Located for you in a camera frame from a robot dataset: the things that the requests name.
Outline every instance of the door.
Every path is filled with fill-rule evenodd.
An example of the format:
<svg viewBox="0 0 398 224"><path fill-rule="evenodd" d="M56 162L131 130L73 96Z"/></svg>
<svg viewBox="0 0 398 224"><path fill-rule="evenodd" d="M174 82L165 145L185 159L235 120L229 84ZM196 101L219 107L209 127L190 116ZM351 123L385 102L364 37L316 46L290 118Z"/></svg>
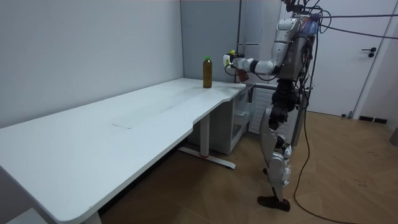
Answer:
<svg viewBox="0 0 398 224"><path fill-rule="evenodd" d="M332 15L393 14L397 0L321 0L319 5ZM384 35L389 17L333 19L331 26ZM327 30L319 35L318 58L313 78L309 111L341 116L354 111L374 59L370 50L380 38Z"/></svg>

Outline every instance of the plastic bottle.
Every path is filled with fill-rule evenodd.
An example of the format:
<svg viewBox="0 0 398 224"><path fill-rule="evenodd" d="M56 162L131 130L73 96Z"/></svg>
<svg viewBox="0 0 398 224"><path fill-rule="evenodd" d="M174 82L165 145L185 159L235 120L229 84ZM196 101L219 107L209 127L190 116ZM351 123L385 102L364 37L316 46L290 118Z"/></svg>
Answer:
<svg viewBox="0 0 398 224"><path fill-rule="evenodd" d="M205 61L203 62L203 87L211 88L211 80L213 78L213 62L210 60L210 56L206 55Z"/></svg>

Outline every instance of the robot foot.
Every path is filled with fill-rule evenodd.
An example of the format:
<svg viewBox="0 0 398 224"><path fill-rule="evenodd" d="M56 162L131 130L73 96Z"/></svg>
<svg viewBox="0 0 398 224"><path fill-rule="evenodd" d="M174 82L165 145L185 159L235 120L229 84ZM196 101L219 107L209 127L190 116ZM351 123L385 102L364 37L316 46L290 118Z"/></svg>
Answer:
<svg viewBox="0 0 398 224"><path fill-rule="evenodd" d="M264 197L260 196L257 198L257 202L267 208L276 208L282 211L290 211L290 203L288 200L284 199L283 202L279 202L278 198L273 197Z"/></svg>

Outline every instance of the humanoid robot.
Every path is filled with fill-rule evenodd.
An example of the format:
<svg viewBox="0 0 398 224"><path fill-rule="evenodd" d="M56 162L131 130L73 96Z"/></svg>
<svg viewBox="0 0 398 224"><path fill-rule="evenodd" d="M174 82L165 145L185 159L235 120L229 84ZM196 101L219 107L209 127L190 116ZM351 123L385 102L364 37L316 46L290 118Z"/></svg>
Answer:
<svg viewBox="0 0 398 224"><path fill-rule="evenodd" d="M294 11L294 16L279 21L271 60L257 61L231 52L223 61L226 69L278 78L272 104L266 108L260 125L261 150L266 161L263 172L274 196L258 197L257 201L265 207L289 211L290 203L283 198L282 189L289 183L291 169L288 161L292 150L278 135L278 128L287 121L288 113L299 107L302 96L297 93L297 82L302 84L307 76L315 36L303 31L309 16L298 13L302 8L297 8L294 1L284 2L288 10Z"/></svg>

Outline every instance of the door handle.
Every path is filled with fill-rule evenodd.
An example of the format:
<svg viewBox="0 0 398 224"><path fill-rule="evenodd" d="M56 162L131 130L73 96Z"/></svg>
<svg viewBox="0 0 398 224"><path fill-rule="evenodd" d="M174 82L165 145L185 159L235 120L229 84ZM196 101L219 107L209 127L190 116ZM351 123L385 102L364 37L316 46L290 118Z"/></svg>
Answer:
<svg viewBox="0 0 398 224"><path fill-rule="evenodd" d="M362 50L368 50L368 51L370 51L370 52L376 52L376 51L377 51L377 48L372 47L371 49L362 49Z"/></svg>

